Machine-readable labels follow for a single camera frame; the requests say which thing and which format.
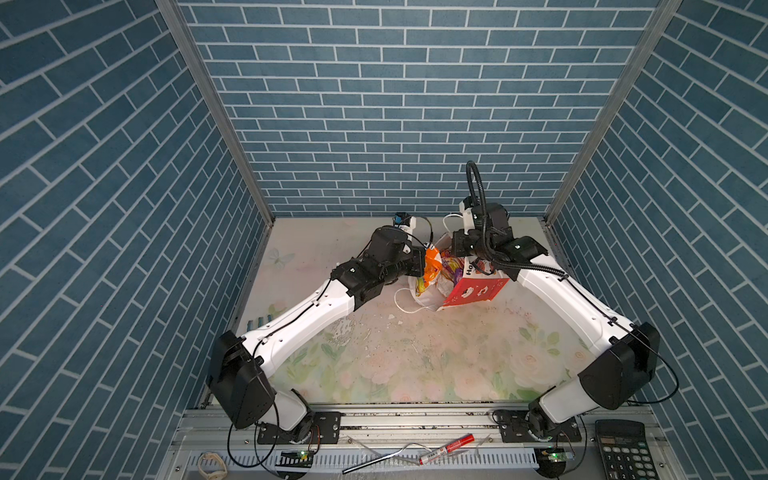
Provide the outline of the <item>orange fruit candy packet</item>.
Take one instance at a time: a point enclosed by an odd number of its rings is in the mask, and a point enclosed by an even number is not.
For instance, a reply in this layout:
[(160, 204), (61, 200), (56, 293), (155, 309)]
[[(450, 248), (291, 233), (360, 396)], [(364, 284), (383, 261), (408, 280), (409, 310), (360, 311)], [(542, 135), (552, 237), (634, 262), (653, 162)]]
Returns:
[(416, 281), (415, 292), (417, 296), (422, 295), (439, 277), (443, 268), (440, 251), (434, 246), (430, 246), (425, 254), (424, 274)]

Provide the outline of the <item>red white paper bag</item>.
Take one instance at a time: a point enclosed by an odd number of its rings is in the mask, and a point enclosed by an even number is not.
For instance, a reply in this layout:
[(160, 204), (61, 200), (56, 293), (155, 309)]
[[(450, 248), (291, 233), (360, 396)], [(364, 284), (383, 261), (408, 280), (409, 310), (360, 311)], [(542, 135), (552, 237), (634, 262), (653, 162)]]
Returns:
[(432, 311), (444, 310), (493, 300), (509, 282), (509, 277), (476, 257), (455, 257), (451, 252), (451, 237), (444, 234), (434, 246), (440, 251), (443, 268), (437, 281), (422, 295), (415, 292), (419, 278), (408, 278), (413, 300)]

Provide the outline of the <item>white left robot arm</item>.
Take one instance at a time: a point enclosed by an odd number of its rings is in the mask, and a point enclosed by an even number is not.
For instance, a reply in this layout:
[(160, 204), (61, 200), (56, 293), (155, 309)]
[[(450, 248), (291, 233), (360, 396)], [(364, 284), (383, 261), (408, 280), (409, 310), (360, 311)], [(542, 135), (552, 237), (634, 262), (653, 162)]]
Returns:
[(276, 391), (269, 378), (309, 340), (379, 296), (402, 276), (421, 277), (427, 246), (413, 235), (417, 219), (401, 212), (377, 228), (362, 251), (337, 265), (306, 299), (267, 324), (213, 344), (206, 384), (236, 429), (261, 421), (284, 431), (309, 415), (297, 394)]

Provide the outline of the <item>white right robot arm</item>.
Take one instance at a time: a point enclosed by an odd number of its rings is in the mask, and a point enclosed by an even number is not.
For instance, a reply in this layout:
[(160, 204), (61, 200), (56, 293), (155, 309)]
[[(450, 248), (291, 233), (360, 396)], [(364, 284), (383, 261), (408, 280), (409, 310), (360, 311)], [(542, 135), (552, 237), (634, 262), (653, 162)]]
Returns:
[(530, 236), (501, 236), (481, 244), (477, 229), (451, 233), (451, 252), (474, 256), (505, 273), (545, 302), (594, 355), (575, 377), (529, 404), (528, 422), (538, 436), (596, 408), (615, 410), (655, 375), (660, 343), (649, 323), (634, 323), (611, 309), (563, 271)]

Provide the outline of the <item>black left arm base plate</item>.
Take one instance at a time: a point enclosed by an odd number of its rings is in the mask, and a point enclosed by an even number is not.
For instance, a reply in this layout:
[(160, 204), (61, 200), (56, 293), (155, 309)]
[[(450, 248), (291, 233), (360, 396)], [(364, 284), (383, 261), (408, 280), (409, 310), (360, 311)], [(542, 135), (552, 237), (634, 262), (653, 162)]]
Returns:
[(341, 413), (337, 411), (310, 411), (291, 430), (262, 423), (257, 431), (259, 445), (288, 444), (337, 444), (339, 439)]

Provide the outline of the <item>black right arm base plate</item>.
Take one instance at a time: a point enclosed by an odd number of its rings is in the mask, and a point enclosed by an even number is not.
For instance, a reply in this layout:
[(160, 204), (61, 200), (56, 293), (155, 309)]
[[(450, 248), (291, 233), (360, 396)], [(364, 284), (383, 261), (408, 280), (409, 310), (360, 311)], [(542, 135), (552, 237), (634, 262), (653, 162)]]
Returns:
[(577, 442), (583, 438), (580, 424), (575, 418), (561, 424), (545, 423), (541, 426), (529, 420), (528, 411), (497, 409), (491, 411), (490, 419), (499, 429), (503, 443)]

